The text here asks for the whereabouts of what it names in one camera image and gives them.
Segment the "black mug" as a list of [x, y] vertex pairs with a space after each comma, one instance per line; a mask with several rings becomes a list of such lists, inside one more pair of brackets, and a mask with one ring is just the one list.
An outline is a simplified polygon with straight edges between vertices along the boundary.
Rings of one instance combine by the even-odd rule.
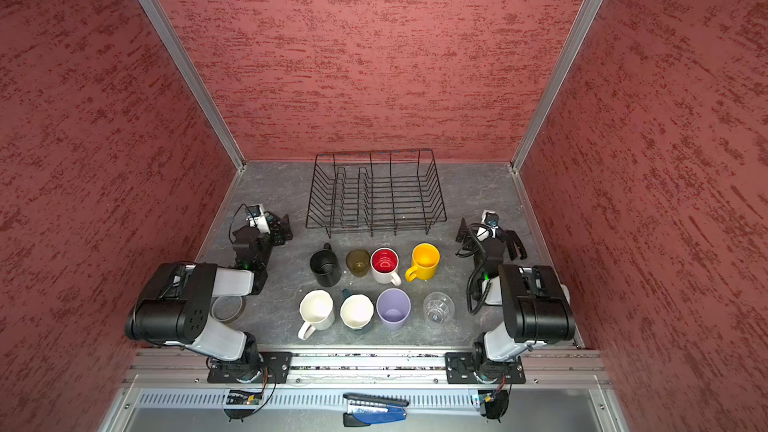
[[340, 281], [341, 269], [338, 257], [330, 243], [325, 243], [321, 250], [312, 255], [310, 269], [318, 284], [323, 287], [333, 287]]

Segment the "clear glass cup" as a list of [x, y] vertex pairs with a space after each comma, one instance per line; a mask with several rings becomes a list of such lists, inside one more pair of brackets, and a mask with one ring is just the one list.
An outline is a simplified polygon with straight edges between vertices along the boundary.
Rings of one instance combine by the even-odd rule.
[[447, 294], [443, 292], [431, 292], [424, 299], [423, 310], [427, 321], [436, 324], [444, 324], [453, 319], [455, 315], [455, 304]]

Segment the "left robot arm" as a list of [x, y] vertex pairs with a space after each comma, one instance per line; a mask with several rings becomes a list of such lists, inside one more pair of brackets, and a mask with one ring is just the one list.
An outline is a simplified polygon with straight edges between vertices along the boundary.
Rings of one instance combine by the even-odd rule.
[[260, 294], [268, 278], [272, 250], [293, 238], [288, 215], [263, 209], [231, 233], [235, 264], [163, 263], [139, 294], [125, 335], [132, 341], [178, 346], [207, 358], [211, 383], [268, 382], [254, 336], [235, 330], [211, 313], [219, 298]]

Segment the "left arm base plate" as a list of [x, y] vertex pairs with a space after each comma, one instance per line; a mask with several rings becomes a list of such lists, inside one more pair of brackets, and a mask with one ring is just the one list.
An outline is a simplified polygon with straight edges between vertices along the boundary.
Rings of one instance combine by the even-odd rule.
[[208, 359], [209, 384], [256, 386], [264, 383], [284, 384], [290, 370], [293, 354], [288, 351], [267, 351], [259, 354], [257, 365], [222, 362]]

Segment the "olive green glass cup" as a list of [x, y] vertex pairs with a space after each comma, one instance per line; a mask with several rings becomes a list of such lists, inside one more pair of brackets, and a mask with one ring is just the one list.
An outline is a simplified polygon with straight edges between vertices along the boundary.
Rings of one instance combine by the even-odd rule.
[[365, 277], [370, 269], [370, 254], [365, 249], [351, 250], [345, 261], [349, 272], [355, 277]]

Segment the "white mug red inside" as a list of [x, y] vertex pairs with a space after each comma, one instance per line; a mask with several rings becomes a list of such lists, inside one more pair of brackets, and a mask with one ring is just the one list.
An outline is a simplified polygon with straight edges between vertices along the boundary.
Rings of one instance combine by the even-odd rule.
[[376, 249], [370, 257], [370, 266], [374, 280], [379, 284], [399, 287], [402, 284], [398, 275], [399, 256], [391, 248]]

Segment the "blue black stapler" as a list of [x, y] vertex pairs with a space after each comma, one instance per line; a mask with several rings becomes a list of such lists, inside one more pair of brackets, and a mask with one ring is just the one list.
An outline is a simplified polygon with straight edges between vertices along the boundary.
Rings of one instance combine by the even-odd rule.
[[344, 393], [343, 398], [347, 401], [343, 425], [348, 428], [404, 421], [410, 405], [405, 399], [352, 392]]

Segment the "circuit board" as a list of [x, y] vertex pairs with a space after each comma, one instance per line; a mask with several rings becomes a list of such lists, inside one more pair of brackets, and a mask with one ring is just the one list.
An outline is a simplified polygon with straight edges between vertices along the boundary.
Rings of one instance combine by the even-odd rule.
[[501, 421], [509, 405], [509, 393], [505, 390], [479, 395], [479, 413], [488, 420]]
[[257, 407], [261, 405], [263, 396], [263, 392], [229, 390], [225, 404], [227, 406]]

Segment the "right circuit board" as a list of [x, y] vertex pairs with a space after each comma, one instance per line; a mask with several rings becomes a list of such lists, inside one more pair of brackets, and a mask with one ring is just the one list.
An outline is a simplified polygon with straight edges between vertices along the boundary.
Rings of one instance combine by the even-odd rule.
[[509, 405], [509, 393], [505, 390], [479, 395], [479, 413], [488, 420], [501, 421]]

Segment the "lavender cup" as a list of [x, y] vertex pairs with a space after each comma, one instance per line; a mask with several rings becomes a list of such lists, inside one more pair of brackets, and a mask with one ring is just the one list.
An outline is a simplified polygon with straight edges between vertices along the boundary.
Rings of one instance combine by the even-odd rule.
[[403, 290], [389, 288], [379, 294], [376, 301], [376, 313], [388, 330], [400, 330], [410, 312], [411, 301]]

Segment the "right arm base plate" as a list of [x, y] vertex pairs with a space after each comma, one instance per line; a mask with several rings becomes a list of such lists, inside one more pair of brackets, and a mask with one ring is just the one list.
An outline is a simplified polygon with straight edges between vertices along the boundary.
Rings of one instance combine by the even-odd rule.
[[444, 356], [446, 377], [449, 384], [481, 384], [497, 386], [504, 384], [525, 384], [526, 377], [522, 360], [494, 362], [473, 353], [450, 352]]

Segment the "left circuit board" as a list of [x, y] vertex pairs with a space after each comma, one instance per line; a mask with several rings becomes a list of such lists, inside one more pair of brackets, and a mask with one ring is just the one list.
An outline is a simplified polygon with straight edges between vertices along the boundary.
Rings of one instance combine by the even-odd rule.
[[263, 392], [229, 390], [225, 404], [227, 406], [257, 407], [261, 405], [263, 396]]

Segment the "white cup teal outside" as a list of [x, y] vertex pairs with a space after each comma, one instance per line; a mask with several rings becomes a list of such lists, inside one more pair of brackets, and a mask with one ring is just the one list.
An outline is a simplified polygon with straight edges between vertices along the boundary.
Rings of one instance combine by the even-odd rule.
[[344, 325], [354, 333], [367, 332], [374, 315], [371, 299], [364, 294], [353, 294], [348, 289], [343, 289], [342, 295], [344, 301], [340, 308], [340, 317]]

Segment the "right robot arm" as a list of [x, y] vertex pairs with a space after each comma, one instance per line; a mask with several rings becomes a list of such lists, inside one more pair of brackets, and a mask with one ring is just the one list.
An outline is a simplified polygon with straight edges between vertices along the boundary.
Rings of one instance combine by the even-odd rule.
[[494, 212], [479, 222], [462, 221], [456, 241], [456, 256], [474, 264], [465, 286], [468, 313], [502, 309], [502, 322], [475, 339], [469, 373], [479, 383], [522, 383], [519, 356], [575, 336], [567, 288], [550, 266], [516, 263], [528, 258], [527, 250], [517, 232], [499, 225]]

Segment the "yellow mug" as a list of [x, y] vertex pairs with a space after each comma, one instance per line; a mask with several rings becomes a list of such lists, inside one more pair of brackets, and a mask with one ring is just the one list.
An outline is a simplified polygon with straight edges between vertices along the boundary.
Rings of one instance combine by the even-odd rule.
[[440, 252], [436, 246], [429, 243], [417, 245], [411, 254], [411, 266], [405, 272], [408, 282], [414, 280], [431, 280], [440, 262]]

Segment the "tall white faceted mug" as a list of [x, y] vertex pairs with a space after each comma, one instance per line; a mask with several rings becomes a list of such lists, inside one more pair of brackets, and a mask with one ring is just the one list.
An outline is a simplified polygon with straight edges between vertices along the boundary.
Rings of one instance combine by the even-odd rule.
[[303, 324], [298, 338], [306, 341], [316, 331], [329, 329], [335, 321], [335, 309], [332, 296], [324, 290], [309, 292], [301, 301], [299, 313]]

